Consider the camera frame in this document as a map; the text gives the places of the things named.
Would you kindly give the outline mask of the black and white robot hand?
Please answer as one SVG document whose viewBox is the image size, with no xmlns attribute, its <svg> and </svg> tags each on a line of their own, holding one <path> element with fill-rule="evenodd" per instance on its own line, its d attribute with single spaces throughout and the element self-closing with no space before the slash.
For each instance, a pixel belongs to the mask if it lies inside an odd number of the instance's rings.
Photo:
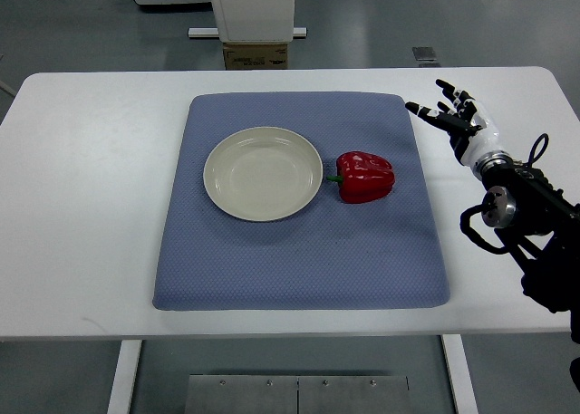
<svg viewBox="0 0 580 414">
<path fill-rule="evenodd" d="M 407 101 L 405 108 L 436 129 L 449 135 L 449 144 L 456 160 L 472 170 L 490 152 L 501 151 L 498 129 L 483 106 L 467 91 L 437 79 L 443 96 L 451 106 L 439 102 L 436 109 Z"/>
</svg>

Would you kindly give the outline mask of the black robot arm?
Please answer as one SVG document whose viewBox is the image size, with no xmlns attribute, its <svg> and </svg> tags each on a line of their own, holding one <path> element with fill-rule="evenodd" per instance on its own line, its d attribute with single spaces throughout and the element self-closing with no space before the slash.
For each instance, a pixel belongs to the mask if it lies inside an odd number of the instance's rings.
<svg viewBox="0 0 580 414">
<path fill-rule="evenodd" d="M 526 162 L 498 153 L 479 172 L 486 194 L 460 216 L 460 230 L 493 255 L 509 254 L 522 270 L 523 294 L 551 313 L 569 312 L 579 342 L 579 206 L 563 197 L 534 163 L 546 151 L 541 134 Z"/>
</svg>

